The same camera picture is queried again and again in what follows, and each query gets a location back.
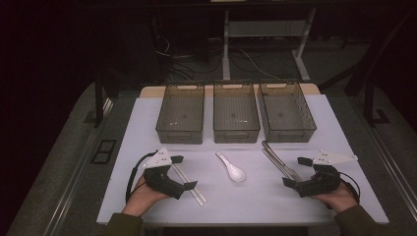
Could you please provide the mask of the metal floor rail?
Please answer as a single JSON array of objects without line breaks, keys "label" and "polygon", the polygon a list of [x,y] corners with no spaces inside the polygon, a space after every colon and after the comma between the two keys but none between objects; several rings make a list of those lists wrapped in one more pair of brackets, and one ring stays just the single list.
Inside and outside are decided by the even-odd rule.
[{"label": "metal floor rail", "polygon": [[90,161],[92,152],[102,133],[104,123],[107,121],[107,117],[112,110],[113,104],[114,102],[110,98],[106,98],[104,104],[100,106],[103,118],[98,125],[94,126],[91,133],[89,134],[86,144],[84,145],[81,152],[81,157],[70,180],[67,183],[63,195],[59,199],[58,205],[47,224],[43,236],[58,236],[60,228],[65,221],[66,215],[71,208],[72,201],[81,185],[86,165]]},{"label": "metal floor rail", "polygon": [[350,97],[349,102],[352,105],[356,115],[359,117],[360,122],[371,137],[374,146],[377,148],[381,162],[387,170],[388,175],[392,179],[396,189],[403,198],[407,208],[417,221],[417,194],[412,190],[410,184],[407,182],[397,163],[394,161],[393,156],[388,151],[387,146],[384,144],[377,130],[373,128],[363,117],[361,105],[358,100],[356,98]]}]

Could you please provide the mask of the person's left hand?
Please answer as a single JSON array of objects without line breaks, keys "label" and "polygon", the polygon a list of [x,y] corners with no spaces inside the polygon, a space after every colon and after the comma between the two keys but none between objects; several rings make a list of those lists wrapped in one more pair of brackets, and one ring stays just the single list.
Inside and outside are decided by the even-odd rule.
[{"label": "person's left hand", "polygon": [[136,184],[134,192],[131,194],[129,200],[122,209],[122,213],[141,217],[153,205],[165,199],[168,199],[167,195],[150,188],[147,185],[145,178],[141,176]]}]

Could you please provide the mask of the white table mat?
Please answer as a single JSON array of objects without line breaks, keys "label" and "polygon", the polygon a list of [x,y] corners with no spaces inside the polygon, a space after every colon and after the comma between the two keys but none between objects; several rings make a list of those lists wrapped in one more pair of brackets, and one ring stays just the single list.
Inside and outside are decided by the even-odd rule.
[{"label": "white table mat", "polygon": [[[101,224],[125,204],[132,170],[145,154],[161,148],[155,131],[161,101],[156,97],[136,100],[97,220]],[[206,198],[199,205],[190,192],[179,200],[156,204],[144,220],[147,225],[318,225],[330,223],[332,213],[322,203],[301,198],[282,184],[281,172],[262,152],[261,143],[217,144],[213,140],[212,100],[205,104],[204,140],[200,145],[169,145],[172,155],[182,155],[180,168]],[[221,152],[245,172],[242,182],[229,178]]]}]

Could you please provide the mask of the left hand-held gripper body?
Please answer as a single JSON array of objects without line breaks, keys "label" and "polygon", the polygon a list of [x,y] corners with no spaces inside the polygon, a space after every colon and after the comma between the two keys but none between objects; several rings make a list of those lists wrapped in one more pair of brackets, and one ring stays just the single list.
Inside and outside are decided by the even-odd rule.
[{"label": "left hand-held gripper body", "polygon": [[170,179],[168,170],[173,164],[169,151],[163,147],[158,150],[143,165],[144,178],[147,185],[155,191],[165,194],[171,198],[179,200],[184,193],[184,184],[180,184]]}]

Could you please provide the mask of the white metal desk frame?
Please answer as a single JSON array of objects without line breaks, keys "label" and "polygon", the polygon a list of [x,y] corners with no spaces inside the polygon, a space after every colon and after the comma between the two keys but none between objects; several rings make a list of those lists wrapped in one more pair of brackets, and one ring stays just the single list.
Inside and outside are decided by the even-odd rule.
[{"label": "white metal desk frame", "polygon": [[317,9],[308,11],[305,20],[280,20],[280,21],[231,21],[229,11],[224,12],[223,24],[223,52],[222,75],[225,80],[231,79],[229,62],[229,38],[237,37],[299,37],[298,47],[291,51],[293,60],[303,82],[309,82],[310,76],[303,62],[303,52],[307,44],[311,27]]}]

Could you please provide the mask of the person's right hand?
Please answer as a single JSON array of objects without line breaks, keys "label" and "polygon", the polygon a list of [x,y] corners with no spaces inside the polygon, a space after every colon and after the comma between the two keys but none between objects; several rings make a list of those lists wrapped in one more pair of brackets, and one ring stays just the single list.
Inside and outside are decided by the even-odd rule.
[{"label": "person's right hand", "polygon": [[335,191],[315,195],[313,199],[329,205],[336,213],[341,213],[358,205],[351,191],[343,183],[340,183]]}]

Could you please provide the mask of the black metal stand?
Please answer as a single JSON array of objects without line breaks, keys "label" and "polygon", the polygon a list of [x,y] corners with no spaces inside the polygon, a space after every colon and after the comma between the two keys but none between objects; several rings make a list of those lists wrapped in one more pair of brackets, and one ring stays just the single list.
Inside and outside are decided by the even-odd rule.
[{"label": "black metal stand", "polygon": [[374,95],[375,83],[368,81],[365,84],[364,117],[371,127],[389,122],[383,110],[374,107]]}]

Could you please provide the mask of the black slanted stand leg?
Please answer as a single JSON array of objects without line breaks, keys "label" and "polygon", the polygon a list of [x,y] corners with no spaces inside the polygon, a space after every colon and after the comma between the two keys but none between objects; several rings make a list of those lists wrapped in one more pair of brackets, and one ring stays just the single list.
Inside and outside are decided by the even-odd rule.
[{"label": "black slanted stand leg", "polygon": [[358,63],[357,69],[354,71],[352,78],[349,80],[344,89],[344,92],[347,95],[357,95],[362,87],[369,81],[370,76],[378,61],[381,59],[384,51],[411,15],[412,13],[409,12],[401,17],[397,17],[391,21],[391,24],[388,27],[385,27],[381,33],[376,35],[368,51]]}]

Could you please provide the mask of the transparent brown plastic bin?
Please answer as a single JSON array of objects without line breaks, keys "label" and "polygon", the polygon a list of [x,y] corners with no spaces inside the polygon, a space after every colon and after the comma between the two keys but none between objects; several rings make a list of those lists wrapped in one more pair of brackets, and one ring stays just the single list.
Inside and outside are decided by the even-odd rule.
[{"label": "transparent brown plastic bin", "polygon": [[205,86],[171,84],[165,88],[155,130],[163,144],[203,142]]},{"label": "transparent brown plastic bin", "polygon": [[254,144],[261,130],[251,81],[213,84],[213,135],[217,144]]},{"label": "transparent brown plastic bin", "polygon": [[297,83],[261,82],[259,108],[267,142],[307,143],[317,130]]}]

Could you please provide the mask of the metal fork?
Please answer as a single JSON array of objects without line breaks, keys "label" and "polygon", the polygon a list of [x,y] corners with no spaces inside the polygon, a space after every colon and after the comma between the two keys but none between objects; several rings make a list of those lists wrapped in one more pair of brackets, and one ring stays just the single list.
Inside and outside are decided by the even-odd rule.
[{"label": "metal fork", "polygon": [[292,179],[290,175],[284,170],[284,168],[270,155],[270,153],[265,148],[262,149],[262,152],[283,173],[286,178]]}]

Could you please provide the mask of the white ceramic spoon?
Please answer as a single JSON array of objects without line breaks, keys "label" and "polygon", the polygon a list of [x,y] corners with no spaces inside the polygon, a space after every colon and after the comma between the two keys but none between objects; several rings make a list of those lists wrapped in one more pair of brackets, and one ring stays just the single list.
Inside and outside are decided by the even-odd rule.
[{"label": "white ceramic spoon", "polygon": [[246,174],[244,171],[239,169],[238,167],[234,166],[221,152],[217,152],[216,156],[222,160],[224,163],[229,178],[234,182],[242,182],[246,178]]}]

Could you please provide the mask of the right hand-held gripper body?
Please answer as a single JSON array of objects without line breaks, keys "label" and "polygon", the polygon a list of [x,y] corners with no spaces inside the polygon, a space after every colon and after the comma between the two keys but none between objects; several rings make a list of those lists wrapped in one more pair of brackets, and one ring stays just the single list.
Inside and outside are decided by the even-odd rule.
[{"label": "right hand-held gripper body", "polygon": [[296,191],[301,198],[311,197],[320,194],[327,194],[335,191],[340,183],[343,183],[355,195],[358,192],[353,186],[344,181],[341,173],[334,167],[335,164],[356,161],[356,155],[339,154],[321,150],[314,158],[312,168],[315,174],[310,180],[296,182]]}]

